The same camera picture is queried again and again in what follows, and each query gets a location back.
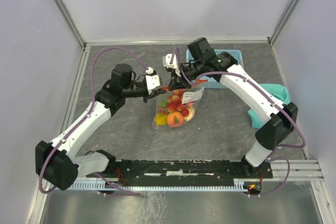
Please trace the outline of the orange peach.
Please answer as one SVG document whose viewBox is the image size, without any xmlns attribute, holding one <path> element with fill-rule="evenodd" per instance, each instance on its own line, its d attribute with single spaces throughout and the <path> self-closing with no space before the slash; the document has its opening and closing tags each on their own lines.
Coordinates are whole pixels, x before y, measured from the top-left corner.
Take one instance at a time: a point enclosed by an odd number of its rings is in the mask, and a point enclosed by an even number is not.
<svg viewBox="0 0 336 224">
<path fill-rule="evenodd" d="M 169 113 L 166 120 L 169 127 L 180 127 L 184 123 L 184 117 L 179 111 Z"/>
</svg>

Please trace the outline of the green grape bunch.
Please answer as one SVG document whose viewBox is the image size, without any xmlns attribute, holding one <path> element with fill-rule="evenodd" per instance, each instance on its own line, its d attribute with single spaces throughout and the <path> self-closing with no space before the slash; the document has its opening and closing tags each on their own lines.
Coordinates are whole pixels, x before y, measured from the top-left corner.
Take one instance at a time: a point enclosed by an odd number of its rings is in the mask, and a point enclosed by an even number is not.
<svg viewBox="0 0 336 224">
<path fill-rule="evenodd" d="M 162 102 L 159 103 L 159 107 L 166 108 L 168 103 L 169 103 L 168 101 L 162 101 Z"/>
</svg>

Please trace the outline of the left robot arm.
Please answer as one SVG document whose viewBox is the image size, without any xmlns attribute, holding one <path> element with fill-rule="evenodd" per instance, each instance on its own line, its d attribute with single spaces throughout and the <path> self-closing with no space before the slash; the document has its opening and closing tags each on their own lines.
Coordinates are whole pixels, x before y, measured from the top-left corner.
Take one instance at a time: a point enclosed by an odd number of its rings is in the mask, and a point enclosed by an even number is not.
<svg viewBox="0 0 336 224">
<path fill-rule="evenodd" d="M 161 77 L 149 68 L 141 81 L 134 80 L 128 64 L 118 64 L 102 88 L 93 94 L 84 113 L 49 143 L 41 141 L 35 148 L 36 174 L 39 186 L 43 180 L 60 190 L 68 189 L 78 177 L 100 172 L 105 177 L 116 171 L 115 157 L 105 151 L 77 156 L 88 138 L 125 105 L 127 98 L 143 98 L 144 102 L 163 94 Z"/>
</svg>

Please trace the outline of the yellow star fruit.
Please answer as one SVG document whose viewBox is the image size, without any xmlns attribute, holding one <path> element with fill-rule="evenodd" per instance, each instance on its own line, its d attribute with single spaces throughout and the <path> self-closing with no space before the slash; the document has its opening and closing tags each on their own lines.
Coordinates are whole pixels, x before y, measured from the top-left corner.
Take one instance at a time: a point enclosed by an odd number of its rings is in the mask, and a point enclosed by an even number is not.
<svg viewBox="0 0 336 224">
<path fill-rule="evenodd" d="M 165 113 L 157 113 L 154 118 L 154 122 L 156 126 L 164 126 L 167 125 L 167 116 Z"/>
</svg>

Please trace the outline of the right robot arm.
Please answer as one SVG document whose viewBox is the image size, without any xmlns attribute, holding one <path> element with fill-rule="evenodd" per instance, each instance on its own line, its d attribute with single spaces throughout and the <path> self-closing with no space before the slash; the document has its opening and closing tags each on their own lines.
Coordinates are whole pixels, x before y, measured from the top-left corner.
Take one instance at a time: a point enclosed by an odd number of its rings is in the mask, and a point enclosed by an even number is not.
<svg viewBox="0 0 336 224">
<path fill-rule="evenodd" d="M 201 37 L 187 46 L 193 60 L 181 63 L 177 49 L 163 57 L 163 66 L 171 74 L 169 90 L 191 88 L 201 77 L 215 79 L 241 98 L 262 121 L 256 132 L 256 142 L 244 156 L 241 172 L 254 177 L 260 165 L 296 126 L 297 106 L 285 104 L 267 92 L 250 77 L 229 53 L 217 54 L 207 39 Z"/>
</svg>

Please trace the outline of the clear zip top bag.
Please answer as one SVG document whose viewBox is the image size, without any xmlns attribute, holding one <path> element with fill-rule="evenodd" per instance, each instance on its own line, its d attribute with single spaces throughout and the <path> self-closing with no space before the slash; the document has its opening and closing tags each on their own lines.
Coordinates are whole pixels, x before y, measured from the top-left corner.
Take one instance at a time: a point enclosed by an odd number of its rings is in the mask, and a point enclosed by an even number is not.
<svg viewBox="0 0 336 224">
<path fill-rule="evenodd" d="M 156 130 L 177 128 L 192 120 L 205 88 L 197 85 L 191 89 L 176 89 L 173 91 L 164 87 L 164 94 L 156 100 L 155 116 L 152 127 Z"/>
</svg>

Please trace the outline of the yellow pear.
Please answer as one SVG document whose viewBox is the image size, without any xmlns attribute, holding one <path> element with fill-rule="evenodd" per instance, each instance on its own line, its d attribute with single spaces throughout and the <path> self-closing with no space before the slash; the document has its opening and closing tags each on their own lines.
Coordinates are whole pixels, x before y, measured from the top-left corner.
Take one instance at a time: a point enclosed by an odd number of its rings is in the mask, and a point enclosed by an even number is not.
<svg viewBox="0 0 336 224">
<path fill-rule="evenodd" d="M 195 116 L 196 108 L 191 106 L 190 108 L 185 108 L 183 112 L 185 112 L 185 110 L 188 110 L 188 115 L 184 116 L 184 121 L 189 122 Z"/>
</svg>

